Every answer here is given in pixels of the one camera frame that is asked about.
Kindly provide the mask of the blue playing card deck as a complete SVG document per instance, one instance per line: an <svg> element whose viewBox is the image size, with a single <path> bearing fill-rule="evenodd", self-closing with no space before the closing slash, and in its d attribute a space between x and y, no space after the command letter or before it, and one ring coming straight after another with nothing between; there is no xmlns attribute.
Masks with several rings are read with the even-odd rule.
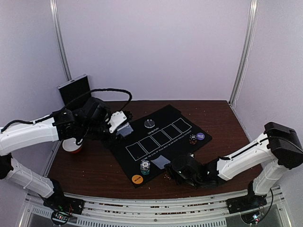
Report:
<svg viewBox="0 0 303 227"><path fill-rule="evenodd" d="M124 125L121 125L117 128L117 135L121 135L123 137L128 136L129 134L131 134L133 132L133 128L131 127L130 123L126 123Z"/></svg>

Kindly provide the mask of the clear dealer button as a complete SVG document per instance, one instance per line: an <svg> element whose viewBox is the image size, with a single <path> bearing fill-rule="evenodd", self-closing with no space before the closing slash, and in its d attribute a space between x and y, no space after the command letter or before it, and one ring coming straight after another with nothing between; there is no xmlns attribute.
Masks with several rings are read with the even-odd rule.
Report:
<svg viewBox="0 0 303 227"><path fill-rule="evenodd" d="M152 120L152 119L147 119L145 122L144 122L144 126L145 128L153 128L155 126L155 121Z"/></svg>

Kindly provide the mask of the purple small blind button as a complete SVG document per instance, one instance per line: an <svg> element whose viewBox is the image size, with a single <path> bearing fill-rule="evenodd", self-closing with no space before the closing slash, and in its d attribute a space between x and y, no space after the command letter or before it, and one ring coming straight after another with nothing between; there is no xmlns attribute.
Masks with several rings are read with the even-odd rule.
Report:
<svg viewBox="0 0 303 227"><path fill-rule="evenodd" d="M205 134L202 132L199 132L196 134L197 140L204 140L205 139Z"/></svg>

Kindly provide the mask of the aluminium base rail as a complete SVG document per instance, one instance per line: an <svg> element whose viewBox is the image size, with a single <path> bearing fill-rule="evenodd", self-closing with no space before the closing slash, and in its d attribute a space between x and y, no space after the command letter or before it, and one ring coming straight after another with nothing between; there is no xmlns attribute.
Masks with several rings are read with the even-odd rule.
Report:
<svg viewBox="0 0 303 227"><path fill-rule="evenodd" d="M268 193L267 204L230 213L227 200L244 196L246 190L210 196L161 200L127 200L69 194L84 200L83 211L74 214L66 227L246 227L244 219L264 217L257 227L291 227L287 204L280 187Z"/></svg>

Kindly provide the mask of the small poker chip stack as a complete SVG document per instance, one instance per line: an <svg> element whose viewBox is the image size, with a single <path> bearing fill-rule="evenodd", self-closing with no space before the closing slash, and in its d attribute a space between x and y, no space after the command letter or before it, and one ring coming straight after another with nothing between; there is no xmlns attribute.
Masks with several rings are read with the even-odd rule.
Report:
<svg viewBox="0 0 303 227"><path fill-rule="evenodd" d="M189 143L192 144L192 145L197 143L197 136L195 134L191 134L189 136Z"/></svg>

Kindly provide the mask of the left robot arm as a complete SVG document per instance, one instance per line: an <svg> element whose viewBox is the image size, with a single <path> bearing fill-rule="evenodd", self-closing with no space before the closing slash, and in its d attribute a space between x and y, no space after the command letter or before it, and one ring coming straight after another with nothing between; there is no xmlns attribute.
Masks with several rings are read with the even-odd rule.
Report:
<svg viewBox="0 0 303 227"><path fill-rule="evenodd" d="M82 108L76 110L65 107L31 122L16 121L0 130L0 177L36 192L58 210L63 210L68 206L68 199L60 183L24 167L12 152L37 144L68 140L74 140L77 147L84 140L100 140L111 145L123 137L117 133L118 128L131 119L130 111L112 112L104 101L90 97Z"/></svg>

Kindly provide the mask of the multicolour poker chip stack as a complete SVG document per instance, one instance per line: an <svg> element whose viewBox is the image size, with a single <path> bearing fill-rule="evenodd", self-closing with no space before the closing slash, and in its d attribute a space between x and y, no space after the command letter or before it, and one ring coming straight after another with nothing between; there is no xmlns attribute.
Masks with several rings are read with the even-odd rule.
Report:
<svg viewBox="0 0 303 227"><path fill-rule="evenodd" d="M151 163L149 160L143 160L140 163L140 171L142 175L148 175L150 173Z"/></svg>

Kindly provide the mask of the dealt playing card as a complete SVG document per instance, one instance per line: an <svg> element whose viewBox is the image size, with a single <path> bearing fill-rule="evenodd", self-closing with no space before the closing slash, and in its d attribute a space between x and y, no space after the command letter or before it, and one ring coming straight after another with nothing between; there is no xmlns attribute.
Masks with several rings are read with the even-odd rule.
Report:
<svg viewBox="0 0 303 227"><path fill-rule="evenodd" d="M165 165L170 164L171 161L160 155L158 158L151 160L151 162L156 165L159 169L164 169Z"/></svg>

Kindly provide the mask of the aluminium poker chip case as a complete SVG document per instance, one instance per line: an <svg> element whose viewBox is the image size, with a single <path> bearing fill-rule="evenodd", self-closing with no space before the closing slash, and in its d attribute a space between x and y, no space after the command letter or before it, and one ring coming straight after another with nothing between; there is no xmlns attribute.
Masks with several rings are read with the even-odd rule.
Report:
<svg viewBox="0 0 303 227"><path fill-rule="evenodd" d="M58 90L60 92L64 105L67 105L73 99L90 91L89 78L86 74L83 74L75 79L69 80L59 85ZM90 97L91 94L82 96L67 106L67 109L74 111L76 109L82 108Z"/></svg>

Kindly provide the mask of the aluminium frame post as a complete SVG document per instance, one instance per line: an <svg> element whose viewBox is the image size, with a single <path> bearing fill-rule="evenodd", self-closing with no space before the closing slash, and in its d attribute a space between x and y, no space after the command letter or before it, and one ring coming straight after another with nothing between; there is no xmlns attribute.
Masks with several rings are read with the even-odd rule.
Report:
<svg viewBox="0 0 303 227"><path fill-rule="evenodd" d="M255 24L257 19L257 11L258 11L258 0L251 0L250 1L250 10L249 10L249 16L248 16L248 23L247 23L247 29L243 44L243 49L241 53L240 63L237 70L236 79L233 85L232 93L230 96L229 104L231 106L235 106L236 100L238 98L238 95L241 90L241 85L244 80L245 70L247 66L248 61L248 55L250 52L250 47L252 44L252 39L254 35L255 30Z"/></svg>
<svg viewBox="0 0 303 227"><path fill-rule="evenodd" d="M61 26L60 26L60 19L59 19L59 12L58 12L56 0L50 0L50 10L51 10L51 15L52 15L52 19L53 19L53 25L54 25L54 29L55 29L56 38L57 38L57 43L58 43L63 71L65 74L66 80L69 81L69 80L71 80L71 73L70 73L70 68L68 65L68 60L67 60L67 56L66 56L66 52L65 52L65 48L64 48L63 37L62 37Z"/></svg>

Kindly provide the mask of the aluminium frame post right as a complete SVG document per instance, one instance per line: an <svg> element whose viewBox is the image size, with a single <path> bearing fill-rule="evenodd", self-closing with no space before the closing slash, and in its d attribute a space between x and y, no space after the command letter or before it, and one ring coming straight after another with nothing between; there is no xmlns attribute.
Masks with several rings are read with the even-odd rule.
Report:
<svg viewBox="0 0 303 227"><path fill-rule="evenodd" d="M232 93L230 96L229 104L231 106L235 106L236 100L238 98L238 95L241 90L241 85L244 80L245 70L247 66L248 61L248 55L250 52L250 47L252 44L252 39L254 35L255 30L255 24L257 19L257 11L258 11L258 0L251 0L250 1L250 10L249 10L249 16L248 16L248 23L247 23L247 29L243 44L243 49L241 53L240 63L237 70L236 79L233 85Z"/></svg>

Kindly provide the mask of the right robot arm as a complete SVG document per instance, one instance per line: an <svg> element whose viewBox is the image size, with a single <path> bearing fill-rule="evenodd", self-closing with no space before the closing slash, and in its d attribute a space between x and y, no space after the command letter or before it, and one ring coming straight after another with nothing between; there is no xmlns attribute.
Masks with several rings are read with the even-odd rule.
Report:
<svg viewBox="0 0 303 227"><path fill-rule="evenodd" d="M238 174L263 162L266 167L249 184L249 194L243 197L246 208L254 208L284 172L303 163L303 147L294 129L269 122L250 144L224 157L201 164L188 155L174 158L164 167L178 184L196 188L216 188Z"/></svg>

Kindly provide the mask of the black poker mat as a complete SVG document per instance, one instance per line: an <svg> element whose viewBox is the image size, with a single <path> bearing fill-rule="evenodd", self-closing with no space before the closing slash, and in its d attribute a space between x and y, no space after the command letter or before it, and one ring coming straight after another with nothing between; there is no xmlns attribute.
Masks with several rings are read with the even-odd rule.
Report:
<svg viewBox="0 0 303 227"><path fill-rule="evenodd" d="M145 128L144 122L147 119L155 121L153 128ZM162 155L172 161L177 156L194 153L212 140L211 135L192 123L172 105L133 121L130 125L134 131L119 142L115 142L109 150L135 188L165 171L159 169L151 160ZM194 145L190 144L189 136L199 132L205 134L205 139L197 140ZM148 175L141 174L140 163L143 160L149 160L151 163ZM134 184L131 180L133 175L141 175L143 183Z"/></svg>

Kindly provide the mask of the orange big blind button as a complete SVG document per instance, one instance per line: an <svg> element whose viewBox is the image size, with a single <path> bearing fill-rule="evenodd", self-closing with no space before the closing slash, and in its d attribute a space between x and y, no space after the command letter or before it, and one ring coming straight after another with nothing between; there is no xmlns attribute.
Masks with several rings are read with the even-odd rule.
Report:
<svg viewBox="0 0 303 227"><path fill-rule="evenodd" d="M143 183L143 177L141 175L133 175L131 180L134 184L142 184Z"/></svg>

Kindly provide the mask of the aluminium frame post left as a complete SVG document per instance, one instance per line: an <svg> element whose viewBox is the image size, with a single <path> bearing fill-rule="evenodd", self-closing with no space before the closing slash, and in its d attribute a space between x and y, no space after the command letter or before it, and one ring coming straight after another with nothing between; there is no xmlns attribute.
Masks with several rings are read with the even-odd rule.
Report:
<svg viewBox="0 0 303 227"><path fill-rule="evenodd" d="M64 48L63 37L62 37L61 26L60 26L60 19L59 19L59 12L58 12L56 0L50 0L50 10L51 10L51 15L52 15L52 19L53 19L53 25L54 25L54 29L55 29L56 38L57 38L57 43L58 43L63 71L65 74L66 80L69 81L69 80L71 80L71 73L70 73L70 68L68 65L68 60L67 60L67 56L66 56L66 52L65 52L65 48Z"/></svg>

